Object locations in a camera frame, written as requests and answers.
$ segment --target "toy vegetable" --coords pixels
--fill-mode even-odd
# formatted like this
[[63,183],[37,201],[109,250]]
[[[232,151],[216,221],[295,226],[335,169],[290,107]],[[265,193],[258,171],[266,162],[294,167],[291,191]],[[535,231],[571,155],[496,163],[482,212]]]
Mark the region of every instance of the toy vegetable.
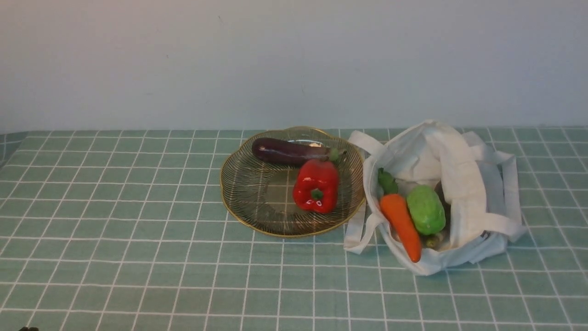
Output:
[[384,196],[380,199],[380,211],[396,230],[410,260],[417,263],[420,261],[422,244],[419,233],[410,218],[406,200],[398,194],[398,185],[392,175],[384,171],[384,168],[378,169],[377,181],[384,189]]
[[335,162],[340,156],[347,153],[339,151],[337,148],[296,144],[270,137],[257,138],[251,149],[253,155],[262,161],[296,167],[315,158],[321,161]]
[[406,197],[408,210],[420,234],[428,236],[445,227],[445,209],[435,190],[428,185],[417,185]]
[[309,160],[300,168],[292,195],[302,210],[330,213],[337,205],[339,172],[330,161]]

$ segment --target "bag handle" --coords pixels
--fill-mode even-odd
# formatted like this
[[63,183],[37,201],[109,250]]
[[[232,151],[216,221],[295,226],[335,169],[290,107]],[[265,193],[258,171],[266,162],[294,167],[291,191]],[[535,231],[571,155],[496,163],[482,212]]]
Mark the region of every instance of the bag handle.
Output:
[[357,130],[351,133],[348,142],[363,149],[370,155],[382,155],[386,151],[386,147],[378,140]]
[[[348,142],[361,148],[366,153],[378,158],[385,153],[386,147],[372,136],[361,131],[353,131],[349,136]],[[347,222],[347,230],[343,239],[343,249],[355,254],[361,254],[369,244],[378,224],[382,223],[382,218],[372,212],[364,220],[367,212],[367,203],[363,203],[359,211]]]
[[377,226],[385,221],[381,217],[378,217],[376,213],[372,212],[365,221],[366,230],[362,237],[363,217],[357,217],[358,214],[364,215],[364,213],[357,213],[349,220],[345,238],[343,239],[343,249],[355,254],[361,254],[372,239]]
[[517,241],[527,231],[523,226],[520,212],[519,176],[516,157],[513,154],[493,151],[486,144],[471,146],[476,161],[502,166],[503,178],[493,173],[492,181],[503,183],[506,215],[486,213],[479,217],[480,226],[487,230],[506,235],[511,242]]

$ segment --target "eggplant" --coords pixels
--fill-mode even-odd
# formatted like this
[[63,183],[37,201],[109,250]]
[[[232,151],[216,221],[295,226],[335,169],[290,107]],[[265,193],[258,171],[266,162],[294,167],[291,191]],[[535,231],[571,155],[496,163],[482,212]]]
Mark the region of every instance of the eggplant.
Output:
[[257,138],[251,150],[256,158],[264,162],[297,167],[313,159],[335,162],[345,154],[337,148],[302,145],[269,137]]

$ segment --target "green vegetable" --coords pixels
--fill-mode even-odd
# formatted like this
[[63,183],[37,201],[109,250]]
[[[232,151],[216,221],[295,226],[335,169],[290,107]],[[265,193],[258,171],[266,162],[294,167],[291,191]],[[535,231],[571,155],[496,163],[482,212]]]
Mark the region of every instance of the green vegetable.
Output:
[[406,204],[416,230],[425,236],[445,227],[445,209],[431,186],[418,185],[406,197]]

